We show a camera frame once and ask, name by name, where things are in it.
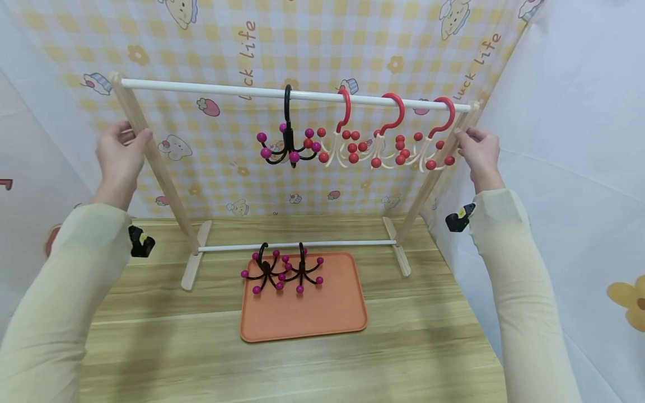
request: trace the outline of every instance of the wooden clothes rack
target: wooden clothes rack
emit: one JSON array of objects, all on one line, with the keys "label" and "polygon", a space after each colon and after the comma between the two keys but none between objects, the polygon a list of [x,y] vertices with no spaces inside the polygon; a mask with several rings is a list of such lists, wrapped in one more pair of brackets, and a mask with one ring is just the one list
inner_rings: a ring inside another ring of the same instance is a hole
[{"label": "wooden clothes rack", "polygon": [[[224,95],[241,95],[241,96],[255,96],[255,97],[269,97],[269,98],[283,98],[284,92],[282,90],[274,90],[269,88],[250,88],[238,86],[225,86],[214,84],[195,84],[195,83],[175,83],[168,81],[151,81],[151,80],[138,80],[127,79],[118,72],[110,74],[110,82],[114,93],[123,108],[123,112],[127,119],[130,121],[132,130],[135,133],[140,133],[148,127],[146,118],[143,115],[141,106],[137,97],[134,95],[134,89],[142,90],[161,90],[161,91],[179,91],[179,92],[201,92],[201,93],[218,93]],[[290,99],[301,99],[305,101],[328,101],[328,102],[344,102],[341,94],[334,93],[318,93],[318,92],[304,92],[292,91]],[[370,104],[379,106],[397,106],[397,103],[390,98],[383,97],[368,97],[363,95],[352,96],[352,103],[355,104]],[[403,104],[407,108],[424,108],[432,110],[447,110],[447,106],[440,102],[431,101],[416,101],[416,100],[403,100]],[[453,155],[457,150],[457,140],[455,138],[455,131],[459,128],[467,128],[468,123],[472,120],[473,115],[479,109],[479,103],[474,102],[470,105],[456,104],[455,111],[461,112],[461,115],[456,120],[452,128],[449,129],[448,138],[445,140],[445,145],[437,152],[436,160],[443,161],[445,157]],[[181,287],[186,291],[192,291],[199,264],[205,252],[209,251],[225,251],[225,250],[258,250],[260,244],[247,244],[247,245],[228,245],[228,246],[207,246],[206,239],[212,226],[212,221],[205,221],[199,227],[197,234],[193,231],[192,225],[184,209],[177,189],[170,177],[170,172],[165,163],[161,159],[161,153],[157,147],[156,142],[150,141],[146,146],[146,158],[152,168],[152,171],[159,182],[159,186],[166,196],[170,209],[177,220],[177,223],[186,237],[188,246],[190,247],[191,255],[188,258],[184,276],[181,280]],[[421,206],[426,202],[430,192],[437,184],[439,177],[443,170],[431,170],[426,174],[426,178],[419,188],[419,192],[412,202],[410,210],[406,214],[405,220],[401,227],[397,230],[393,222],[383,217],[383,223],[386,228],[389,239],[379,239],[371,241],[328,241],[328,242],[303,242],[305,246],[360,246],[360,245],[391,245],[394,255],[397,258],[401,273],[407,277],[412,272],[408,259],[405,256],[402,242],[410,232],[414,220],[421,211]],[[270,248],[291,248],[297,247],[298,242],[287,242],[279,244],[270,244]]]}]

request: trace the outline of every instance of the beige sleeve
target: beige sleeve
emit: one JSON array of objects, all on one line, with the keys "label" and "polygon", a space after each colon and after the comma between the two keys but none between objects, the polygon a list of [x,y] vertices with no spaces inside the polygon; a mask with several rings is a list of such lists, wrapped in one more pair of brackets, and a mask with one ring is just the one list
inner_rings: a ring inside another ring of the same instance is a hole
[{"label": "beige sleeve", "polygon": [[493,285],[508,402],[581,402],[549,273],[517,194],[475,196],[470,234]]},{"label": "beige sleeve", "polygon": [[77,400],[92,317],[130,258],[129,225],[105,204],[67,217],[0,347],[0,402]]}]

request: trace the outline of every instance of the wooden table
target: wooden table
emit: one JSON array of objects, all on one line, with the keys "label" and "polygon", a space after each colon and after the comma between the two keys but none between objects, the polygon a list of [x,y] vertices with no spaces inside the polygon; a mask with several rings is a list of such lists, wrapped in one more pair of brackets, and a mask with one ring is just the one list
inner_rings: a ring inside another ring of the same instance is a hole
[{"label": "wooden table", "polygon": [[[364,331],[258,344],[239,336],[250,251],[207,253],[187,293],[177,225],[136,224],[157,245],[131,260],[94,318],[81,402],[506,402],[499,361],[421,218],[404,243],[407,279],[389,246],[346,249]],[[218,218],[208,244],[385,236],[373,215]]]}]

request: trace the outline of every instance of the white top rod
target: white top rod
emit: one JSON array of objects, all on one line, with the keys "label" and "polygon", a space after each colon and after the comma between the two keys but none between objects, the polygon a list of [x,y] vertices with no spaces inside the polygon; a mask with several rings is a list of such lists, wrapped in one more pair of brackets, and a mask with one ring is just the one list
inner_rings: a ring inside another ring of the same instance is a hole
[{"label": "white top rod", "polygon": [[[316,242],[303,242],[307,248],[314,246],[364,246],[364,245],[394,245],[397,241],[390,239],[376,240],[376,241],[316,241]],[[218,252],[225,250],[259,250],[262,244],[249,244],[249,245],[222,245],[222,246],[200,246],[200,252]],[[269,248],[297,248],[298,242],[283,242],[277,244],[269,244]]]},{"label": "white top rod", "polygon": [[[218,93],[221,95],[240,95],[243,97],[264,97],[264,98],[284,98],[284,90],[274,90],[271,88],[254,88],[249,86],[232,86],[216,84],[195,84],[195,83],[177,83],[173,81],[153,81],[138,79],[121,79],[121,84],[125,88],[137,90],[159,90],[159,91],[178,91],[178,92],[200,92],[200,93]],[[309,92],[309,91],[291,91],[291,99],[302,99],[303,101],[324,101],[324,102],[345,102],[342,94]],[[383,97],[367,97],[365,95],[351,95],[350,100],[353,104],[377,105],[377,106],[397,106],[393,99]],[[403,104],[406,108],[420,108],[430,110],[448,110],[443,102],[418,101],[415,99],[404,99]],[[469,112],[470,105],[455,104],[456,112]]]}]

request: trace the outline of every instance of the checkered backdrop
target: checkered backdrop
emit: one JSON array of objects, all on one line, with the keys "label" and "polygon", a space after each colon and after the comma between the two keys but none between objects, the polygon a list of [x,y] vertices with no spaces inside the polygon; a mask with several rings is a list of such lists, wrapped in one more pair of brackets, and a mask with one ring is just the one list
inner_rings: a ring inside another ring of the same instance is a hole
[{"label": "checkered backdrop", "polygon": [[[5,3],[97,131],[124,116],[106,80],[112,70],[164,81],[316,92],[343,83],[359,95],[485,101],[526,25],[522,2],[512,0]],[[281,99],[136,93],[192,217],[406,211],[423,180],[410,167],[370,171],[369,161],[347,169],[317,159],[296,169],[267,164],[255,135],[265,132],[279,147]],[[448,117],[424,112],[406,111],[388,132],[385,155],[395,135],[411,144],[415,132],[427,134]],[[323,127],[329,148],[343,113],[342,104],[292,101],[296,145],[306,128]],[[396,117],[395,108],[353,105],[346,128],[363,141]],[[442,175],[428,209],[451,176]],[[138,190],[149,217],[172,216],[147,166]]]}]

